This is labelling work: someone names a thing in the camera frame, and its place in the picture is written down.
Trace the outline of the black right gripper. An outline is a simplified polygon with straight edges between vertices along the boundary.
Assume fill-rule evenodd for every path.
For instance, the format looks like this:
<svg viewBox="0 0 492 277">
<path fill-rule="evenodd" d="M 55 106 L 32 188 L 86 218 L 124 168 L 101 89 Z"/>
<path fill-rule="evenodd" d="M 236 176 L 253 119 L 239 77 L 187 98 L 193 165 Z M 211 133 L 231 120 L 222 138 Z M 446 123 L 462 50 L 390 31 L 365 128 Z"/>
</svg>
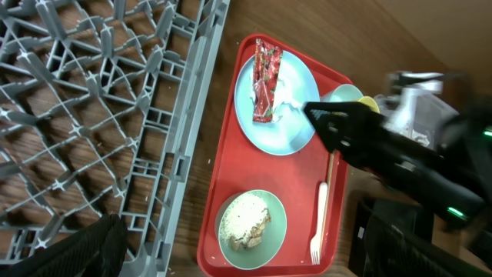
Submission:
<svg viewBox="0 0 492 277">
<path fill-rule="evenodd" d="M 449 222 L 469 222 L 485 210 L 478 177 L 449 159 L 381 126 L 381 117 L 360 102 L 306 102 L 303 112 L 329 152 L 338 150 Z"/>
</svg>

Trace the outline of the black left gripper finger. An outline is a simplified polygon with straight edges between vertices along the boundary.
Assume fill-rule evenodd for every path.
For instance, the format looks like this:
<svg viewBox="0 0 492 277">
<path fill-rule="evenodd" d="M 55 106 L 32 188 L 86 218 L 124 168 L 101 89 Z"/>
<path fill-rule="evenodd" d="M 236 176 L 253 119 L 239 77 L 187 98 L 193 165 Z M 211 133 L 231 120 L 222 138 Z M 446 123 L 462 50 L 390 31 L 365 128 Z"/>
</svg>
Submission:
<svg viewBox="0 0 492 277">
<path fill-rule="evenodd" d="M 8 269 L 4 277 L 117 277 L 128 250 L 128 229 L 118 215 L 96 223 L 49 246 Z"/>
</svg>

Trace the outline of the green bowl with rice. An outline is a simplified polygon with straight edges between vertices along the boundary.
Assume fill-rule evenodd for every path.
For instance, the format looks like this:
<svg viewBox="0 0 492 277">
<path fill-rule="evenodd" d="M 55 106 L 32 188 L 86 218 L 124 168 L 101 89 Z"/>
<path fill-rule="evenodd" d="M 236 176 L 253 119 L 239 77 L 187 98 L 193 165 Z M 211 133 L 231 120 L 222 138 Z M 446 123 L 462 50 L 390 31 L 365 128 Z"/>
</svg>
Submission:
<svg viewBox="0 0 492 277">
<path fill-rule="evenodd" d="M 270 211 L 271 221 L 264 230 L 261 244 L 252 249 L 239 249 L 238 252 L 235 252 L 227 243 L 220 240 L 219 228 L 226 209 L 236 198 L 244 194 L 253 194 L 262 198 Z M 287 234 L 287 223 L 287 214 L 280 199 L 271 192 L 255 189 L 237 193 L 225 200 L 218 210 L 214 228 L 221 254 L 225 260 L 237 269 L 253 270 L 265 266 L 277 255 Z"/>
</svg>

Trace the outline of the white napkin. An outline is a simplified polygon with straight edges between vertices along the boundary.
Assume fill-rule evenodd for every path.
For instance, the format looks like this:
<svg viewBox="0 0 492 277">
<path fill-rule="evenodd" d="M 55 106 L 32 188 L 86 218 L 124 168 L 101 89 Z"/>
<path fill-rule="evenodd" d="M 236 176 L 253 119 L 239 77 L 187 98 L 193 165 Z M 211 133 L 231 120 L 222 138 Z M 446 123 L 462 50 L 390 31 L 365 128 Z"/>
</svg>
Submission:
<svg viewBox="0 0 492 277">
<path fill-rule="evenodd" d="M 252 82 L 250 98 L 254 104 L 253 122 L 279 122 L 284 117 L 280 112 L 282 105 L 289 105 L 296 110 L 303 107 L 282 79 L 273 92 L 268 89 L 265 81 L 255 81 L 253 75 L 250 75 L 250 80 Z"/>
</svg>

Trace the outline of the red snack wrapper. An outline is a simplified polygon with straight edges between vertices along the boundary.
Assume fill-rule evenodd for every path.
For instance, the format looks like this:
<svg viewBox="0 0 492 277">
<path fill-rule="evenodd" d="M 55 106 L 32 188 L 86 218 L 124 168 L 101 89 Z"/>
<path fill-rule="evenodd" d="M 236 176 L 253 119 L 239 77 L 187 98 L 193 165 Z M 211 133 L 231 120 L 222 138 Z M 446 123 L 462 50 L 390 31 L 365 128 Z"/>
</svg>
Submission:
<svg viewBox="0 0 492 277">
<path fill-rule="evenodd" d="M 279 47 L 259 38 L 256 40 L 252 75 L 253 122 L 269 123 L 273 119 L 273 106 L 282 55 L 283 51 Z"/>
</svg>

